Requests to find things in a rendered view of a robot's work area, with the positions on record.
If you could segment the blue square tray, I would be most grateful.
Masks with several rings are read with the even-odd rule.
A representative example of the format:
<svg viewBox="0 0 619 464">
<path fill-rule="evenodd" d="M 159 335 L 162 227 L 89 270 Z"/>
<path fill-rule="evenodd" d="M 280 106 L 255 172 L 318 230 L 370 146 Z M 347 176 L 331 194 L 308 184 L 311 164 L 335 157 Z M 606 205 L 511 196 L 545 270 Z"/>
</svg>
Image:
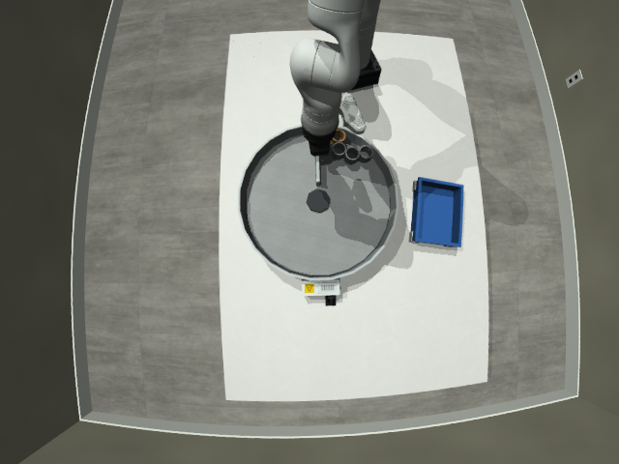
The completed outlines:
<svg viewBox="0 0 619 464">
<path fill-rule="evenodd" d="M 409 242 L 461 247 L 463 190 L 463 185 L 428 178 L 413 183 Z"/>
</svg>

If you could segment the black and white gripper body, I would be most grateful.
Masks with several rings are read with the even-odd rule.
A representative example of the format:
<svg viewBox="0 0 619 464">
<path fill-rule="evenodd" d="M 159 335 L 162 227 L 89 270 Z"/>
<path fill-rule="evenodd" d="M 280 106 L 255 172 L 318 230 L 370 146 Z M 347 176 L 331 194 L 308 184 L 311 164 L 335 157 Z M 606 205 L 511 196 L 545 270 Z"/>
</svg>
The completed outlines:
<svg viewBox="0 0 619 464">
<path fill-rule="evenodd" d="M 329 154 L 330 141 L 334 138 L 339 126 L 339 115 L 344 122 L 344 127 L 347 127 L 355 134 L 365 132 L 366 123 L 351 94 L 342 95 L 339 114 L 329 122 L 315 122 L 305 114 L 304 108 L 302 109 L 301 123 L 303 135 L 309 141 L 309 149 L 312 156 Z"/>
</svg>

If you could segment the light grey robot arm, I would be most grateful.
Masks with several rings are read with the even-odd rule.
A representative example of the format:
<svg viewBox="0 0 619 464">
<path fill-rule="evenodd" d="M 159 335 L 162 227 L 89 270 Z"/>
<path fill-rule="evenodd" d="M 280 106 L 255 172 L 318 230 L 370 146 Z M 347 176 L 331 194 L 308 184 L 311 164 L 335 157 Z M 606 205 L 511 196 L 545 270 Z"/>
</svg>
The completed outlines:
<svg viewBox="0 0 619 464">
<path fill-rule="evenodd" d="M 303 39 L 291 52 L 291 75 L 313 121 L 329 122 L 339 114 L 342 93 L 368 65 L 380 1 L 309 0 L 309 22 L 338 41 Z"/>
</svg>

